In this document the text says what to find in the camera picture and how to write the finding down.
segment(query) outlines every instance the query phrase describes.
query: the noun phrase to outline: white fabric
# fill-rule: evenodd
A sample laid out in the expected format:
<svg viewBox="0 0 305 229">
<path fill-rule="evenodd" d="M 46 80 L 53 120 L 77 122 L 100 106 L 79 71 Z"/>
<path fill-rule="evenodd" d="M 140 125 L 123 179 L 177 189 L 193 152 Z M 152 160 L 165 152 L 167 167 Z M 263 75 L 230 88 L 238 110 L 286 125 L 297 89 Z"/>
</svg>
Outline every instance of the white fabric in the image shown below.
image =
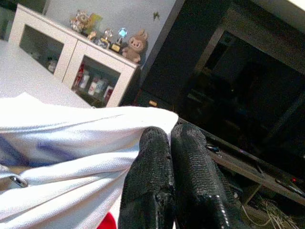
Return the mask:
<svg viewBox="0 0 305 229">
<path fill-rule="evenodd" d="M 28 187 L 0 192 L 1 229 L 97 228 L 122 192 L 143 130 L 169 136 L 178 120 L 157 108 L 71 108 L 27 94 L 0 107 L 0 164 L 34 167 L 20 174 Z"/>
</svg>

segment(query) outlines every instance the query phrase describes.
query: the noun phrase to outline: bottle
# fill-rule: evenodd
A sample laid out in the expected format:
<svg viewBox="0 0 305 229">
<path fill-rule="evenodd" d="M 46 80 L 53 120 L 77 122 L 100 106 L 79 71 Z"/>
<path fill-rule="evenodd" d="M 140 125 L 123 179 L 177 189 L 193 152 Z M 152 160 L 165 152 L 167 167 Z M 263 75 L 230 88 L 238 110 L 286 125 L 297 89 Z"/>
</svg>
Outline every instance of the bottle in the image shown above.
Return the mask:
<svg viewBox="0 0 305 229">
<path fill-rule="evenodd" d="M 98 80 L 99 80 L 99 78 L 96 77 L 96 76 L 92 80 L 91 85 L 90 85 L 89 90 L 88 90 L 89 95 L 94 95 Z"/>
<path fill-rule="evenodd" d="M 83 76 L 82 76 L 81 82 L 80 82 L 80 84 L 79 84 L 79 88 L 80 88 L 82 91 L 85 90 L 85 88 L 86 88 L 86 86 L 87 86 L 87 83 L 88 83 L 88 81 L 89 81 L 89 78 L 90 78 L 89 72 L 88 72 L 87 70 L 84 70 L 84 71 L 83 71 Z"/>
</svg>

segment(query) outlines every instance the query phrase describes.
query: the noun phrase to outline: trophy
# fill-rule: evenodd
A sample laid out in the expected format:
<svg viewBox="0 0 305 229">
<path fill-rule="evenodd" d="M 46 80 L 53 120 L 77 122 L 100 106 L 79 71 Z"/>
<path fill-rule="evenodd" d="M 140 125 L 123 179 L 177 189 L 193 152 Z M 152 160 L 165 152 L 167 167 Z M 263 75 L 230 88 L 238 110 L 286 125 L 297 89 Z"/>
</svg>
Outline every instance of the trophy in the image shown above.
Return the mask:
<svg viewBox="0 0 305 229">
<path fill-rule="evenodd" d="M 120 30 L 119 30 L 119 38 L 118 38 L 118 40 L 116 41 L 116 43 L 113 43 L 113 44 L 111 45 L 110 48 L 111 48 L 113 51 L 119 53 L 120 50 L 121 50 L 122 40 L 123 40 L 123 38 L 126 37 L 126 36 L 127 36 L 127 30 L 126 30 L 125 28 L 120 28 Z"/>
<path fill-rule="evenodd" d="M 112 37 L 112 30 L 110 28 L 107 28 L 104 32 L 104 35 L 101 37 L 101 40 L 99 41 L 98 45 L 105 49 L 108 49 L 110 46 L 110 41 L 108 39 L 111 37 Z"/>
</svg>

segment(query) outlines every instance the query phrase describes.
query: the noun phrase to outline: stuffed toy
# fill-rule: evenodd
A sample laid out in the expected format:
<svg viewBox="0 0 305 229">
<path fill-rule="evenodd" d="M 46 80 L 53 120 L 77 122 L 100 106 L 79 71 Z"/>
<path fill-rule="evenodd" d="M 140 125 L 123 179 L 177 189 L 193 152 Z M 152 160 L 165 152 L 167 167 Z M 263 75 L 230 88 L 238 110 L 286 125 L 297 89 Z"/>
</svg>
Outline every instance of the stuffed toy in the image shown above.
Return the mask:
<svg viewBox="0 0 305 229">
<path fill-rule="evenodd" d="M 136 35 L 133 35 L 128 41 L 128 47 L 123 48 L 122 56 L 138 63 L 141 60 L 140 53 L 147 46 L 148 34 L 145 30 L 140 30 Z"/>
<path fill-rule="evenodd" d="M 91 19 L 85 11 L 77 10 L 75 18 L 70 19 L 71 28 L 81 33 L 84 29 L 91 26 Z"/>
</svg>

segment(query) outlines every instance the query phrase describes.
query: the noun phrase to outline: white cabinet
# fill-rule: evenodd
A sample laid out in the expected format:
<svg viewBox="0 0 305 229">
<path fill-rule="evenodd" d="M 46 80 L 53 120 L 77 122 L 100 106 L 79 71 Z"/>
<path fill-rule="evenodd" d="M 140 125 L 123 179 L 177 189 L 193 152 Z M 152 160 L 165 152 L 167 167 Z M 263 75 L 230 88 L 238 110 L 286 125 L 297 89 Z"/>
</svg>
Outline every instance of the white cabinet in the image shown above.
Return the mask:
<svg viewBox="0 0 305 229">
<path fill-rule="evenodd" d="M 18 5 L 9 42 L 31 53 L 45 67 L 48 57 L 57 58 L 54 76 L 63 80 L 77 39 L 35 17 L 36 12 L 32 15 L 31 10 L 27 11 Z"/>
<path fill-rule="evenodd" d="M 17 7 L 9 42 L 20 46 L 45 67 L 48 58 L 58 59 L 54 76 L 95 107 L 119 106 L 135 80 L 135 73 L 139 73 L 139 65 L 21 5 Z M 88 72 L 88 81 L 84 88 L 73 87 L 82 64 Z M 106 98 L 102 94 L 106 91 L 99 96 L 88 93 L 92 81 L 97 79 L 113 88 Z"/>
</svg>

